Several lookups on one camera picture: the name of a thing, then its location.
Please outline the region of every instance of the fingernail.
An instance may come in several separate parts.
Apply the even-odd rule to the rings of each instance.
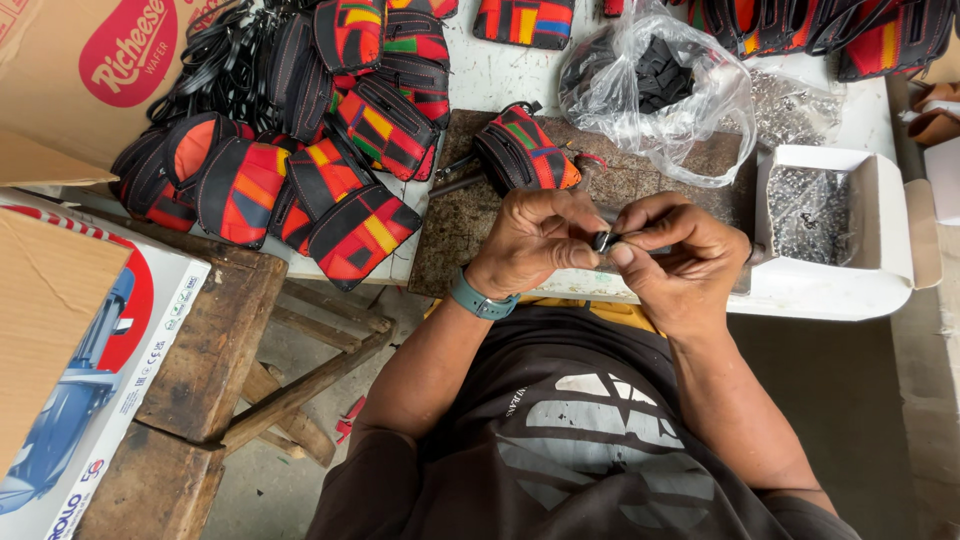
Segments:
[[[613,259],[614,264],[620,267],[627,266],[634,261],[634,250],[630,249],[630,246],[623,242],[613,244],[613,247],[610,248],[610,252],[607,255]]]

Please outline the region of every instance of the black t-shirt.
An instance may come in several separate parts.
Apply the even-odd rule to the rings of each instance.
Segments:
[[[494,324],[418,453],[375,431],[327,474],[307,538],[374,537],[858,539],[684,428],[665,339],[575,307]]]

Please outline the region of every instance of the watch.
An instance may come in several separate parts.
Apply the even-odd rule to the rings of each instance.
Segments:
[[[497,321],[509,315],[520,298],[519,294],[512,294],[505,300],[487,298],[467,283],[463,268],[457,268],[457,277],[450,286],[450,296],[470,313],[488,321]]]

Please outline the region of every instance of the clear plastic bag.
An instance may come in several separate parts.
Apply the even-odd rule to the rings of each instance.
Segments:
[[[836,140],[844,96],[796,79],[751,69],[756,140],[769,149],[781,144],[823,146]],[[730,118],[717,129],[740,133]]]
[[[773,247],[782,257],[847,266],[859,244],[848,173],[777,166],[767,183]]]
[[[653,36],[667,43],[682,67],[693,69],[693,91],[652,114],[639,112],[636,61]],[[561,70],[560,107],[566,119],[586,132],[606,135],[617,147],[649,159],[660,172],[699,187],[730,184],[756,144],[750,75],[743,63],[717,43],[670,15],[660,0],[636,0],[636,7],[588,37]],[[736,165],[718,177],[682,167],[693,144],[713,135],[729,117],[743,134]]]

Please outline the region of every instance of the hand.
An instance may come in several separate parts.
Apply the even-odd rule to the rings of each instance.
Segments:
[[[659,330],[678,339],[725,331],[727,297],[750,254],[746,234],[673,191],[628,205],[613,232],[624,236],[609,256]],[[670,245],[669,254],[647,253]]]
[[[535,288],[558,268],[594,268],[600,256],[583,238],[609,230],[585,191],[514,189],[464,276],[481,294],[502,300]]]

